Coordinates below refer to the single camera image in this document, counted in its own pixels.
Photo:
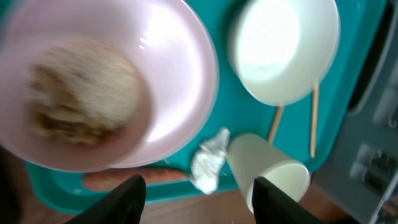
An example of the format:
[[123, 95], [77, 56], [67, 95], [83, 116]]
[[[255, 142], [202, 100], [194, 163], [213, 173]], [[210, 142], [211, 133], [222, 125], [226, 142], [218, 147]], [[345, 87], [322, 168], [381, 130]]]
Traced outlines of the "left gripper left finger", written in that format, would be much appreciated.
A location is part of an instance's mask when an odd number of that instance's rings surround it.
[[138, 224], [145, 202], [145, 180], [135, 175], [65, 224]]

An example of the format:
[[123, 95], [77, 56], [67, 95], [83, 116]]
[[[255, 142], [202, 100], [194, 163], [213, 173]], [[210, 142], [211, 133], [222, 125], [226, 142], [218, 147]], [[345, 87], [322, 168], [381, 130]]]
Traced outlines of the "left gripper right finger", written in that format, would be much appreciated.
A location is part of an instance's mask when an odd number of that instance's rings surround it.
[[322, 223], [264, 177], [254, 179], [252, 207], [257, 224]]

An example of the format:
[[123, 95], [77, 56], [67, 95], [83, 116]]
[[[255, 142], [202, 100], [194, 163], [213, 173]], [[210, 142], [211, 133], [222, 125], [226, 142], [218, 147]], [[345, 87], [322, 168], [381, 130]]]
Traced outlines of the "white cup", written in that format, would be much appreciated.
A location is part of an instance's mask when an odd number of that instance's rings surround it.
[[253, 212], [254, 179], [264, 177], [299, 202], [310, 185], [307, 167], [257, 134], [242, 134], [228, 148], [227, 161], [248, 209]]

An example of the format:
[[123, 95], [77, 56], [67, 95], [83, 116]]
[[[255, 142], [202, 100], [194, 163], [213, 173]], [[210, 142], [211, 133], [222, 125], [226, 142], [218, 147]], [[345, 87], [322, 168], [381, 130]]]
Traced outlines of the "white tissue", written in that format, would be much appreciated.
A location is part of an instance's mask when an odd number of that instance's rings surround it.
[[206, 195], [218, 188], [219, 176], [226, 161], [230, 131], [222, 127], [210, 139], [203, 141], [191, 161], [190, 181], [194, 187]]

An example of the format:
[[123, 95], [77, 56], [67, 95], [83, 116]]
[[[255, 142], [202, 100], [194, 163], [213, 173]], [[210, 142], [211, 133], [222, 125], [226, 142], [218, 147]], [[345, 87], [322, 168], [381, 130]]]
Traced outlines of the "wooden chopstick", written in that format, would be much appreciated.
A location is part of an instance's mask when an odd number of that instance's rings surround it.
[[273, 120], [273, 123], [271, 126], [271, 130], [269, 131], [269, 135], [268, 135], [268, 139], [267, 139], [271, 144], [273, 144], [273, 142], [274, 142], [283, 112], [284, 112], [284, 106], [279, 106], [275, 113], [274, 120]]
[[317, 143], [317, 121], [318, 121], [318, 101], [319, 101], [320, 85], [316, 83], [312, 94], [312, 121], [310, 136], [310, 157], [315, 157]]

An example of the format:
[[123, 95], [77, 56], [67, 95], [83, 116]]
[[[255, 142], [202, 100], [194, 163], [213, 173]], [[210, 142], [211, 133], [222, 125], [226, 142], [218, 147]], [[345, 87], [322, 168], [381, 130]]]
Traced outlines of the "pink bowl with food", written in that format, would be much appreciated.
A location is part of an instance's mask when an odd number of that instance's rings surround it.
[[143, 166], [206, 123], [208, 31], [184, 1], [12, 1], [1, 19], [1, 145], [69, 172]]

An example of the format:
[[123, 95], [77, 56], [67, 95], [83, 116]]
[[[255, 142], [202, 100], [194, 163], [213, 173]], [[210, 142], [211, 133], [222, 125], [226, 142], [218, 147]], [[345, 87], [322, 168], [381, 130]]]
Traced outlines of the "white bowl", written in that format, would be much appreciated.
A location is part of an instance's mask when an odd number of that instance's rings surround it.
[[335, 0], [246, 1], [231, 18], [228, 60], [257, 101], [289, 105], [327, 75], [340, 30]]

